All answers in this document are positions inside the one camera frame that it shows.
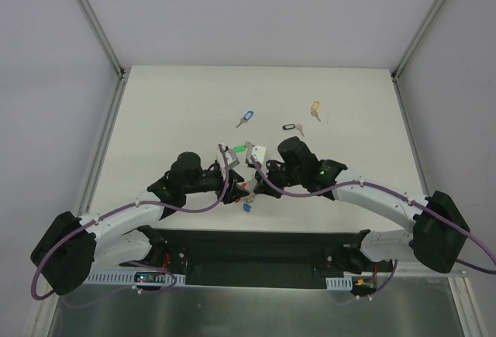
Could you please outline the red handled metal key organizer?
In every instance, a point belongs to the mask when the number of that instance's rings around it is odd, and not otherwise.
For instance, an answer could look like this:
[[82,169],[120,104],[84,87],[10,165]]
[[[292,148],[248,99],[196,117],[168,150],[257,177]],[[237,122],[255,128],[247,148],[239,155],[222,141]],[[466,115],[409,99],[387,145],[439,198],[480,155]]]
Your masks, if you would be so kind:
[[253,201],[255,200],[254,189],[256,185],[257,183],[255,180],[237,184],[234,190],[235,203],[239,203],[239,202],[243,202],[247,204],[253,203]]

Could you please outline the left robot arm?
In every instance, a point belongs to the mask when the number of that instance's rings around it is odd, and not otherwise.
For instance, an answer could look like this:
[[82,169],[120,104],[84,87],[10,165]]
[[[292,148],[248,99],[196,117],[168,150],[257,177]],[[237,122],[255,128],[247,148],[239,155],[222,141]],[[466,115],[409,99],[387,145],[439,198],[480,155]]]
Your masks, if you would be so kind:
[[130,203],[106,213],[59,214],[30,256],[36,266],[32,297],[43,300],[37,292],[41,277],[52,294],[65,295],[89,275],[121,264],[166,269],[171,252],[153,225],[175,212],[198,213],[198,209],[185,206],[190,194],[214,193],[216,200],[209,209],[248,196],[242,186],[244,179],[235,170],[238,163],[236,154],[225,147],[206,169],[198,154],[184,152]]

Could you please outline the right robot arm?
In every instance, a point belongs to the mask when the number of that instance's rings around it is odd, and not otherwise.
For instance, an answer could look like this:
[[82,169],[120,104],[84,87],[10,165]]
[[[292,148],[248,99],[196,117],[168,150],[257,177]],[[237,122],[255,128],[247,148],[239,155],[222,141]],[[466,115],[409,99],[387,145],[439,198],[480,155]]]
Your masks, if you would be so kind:
[[262,146],[253,146],[246,164],[256,170],[255,194],[280,198],[301,186],[305,197],[321,196],[356,205],[398,225],[388,232],[364,231],[349,251],[350,265],[367,270],[382,260],[417,260],[437,273],[449,273],[470,228],[446,193],[413,194],[385,187],[335,160],[320,160],[297,136],[282,141],[281,160],[270,160]]

